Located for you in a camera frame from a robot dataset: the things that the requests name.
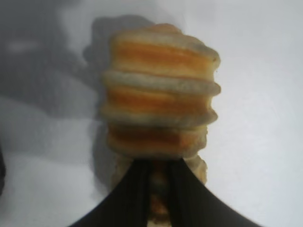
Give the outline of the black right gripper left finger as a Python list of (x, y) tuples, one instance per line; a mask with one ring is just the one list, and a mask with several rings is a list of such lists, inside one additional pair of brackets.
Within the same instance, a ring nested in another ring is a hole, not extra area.
[(135, 160), (112, 192), (73, 227), (146, 227), (151, 165)]

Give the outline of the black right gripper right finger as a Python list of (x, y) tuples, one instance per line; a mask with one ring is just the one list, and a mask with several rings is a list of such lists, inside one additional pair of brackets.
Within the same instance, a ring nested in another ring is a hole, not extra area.
[(166, 162), (167, 206), (173, 227), (259, 227), (216, 197), (184, 159)]

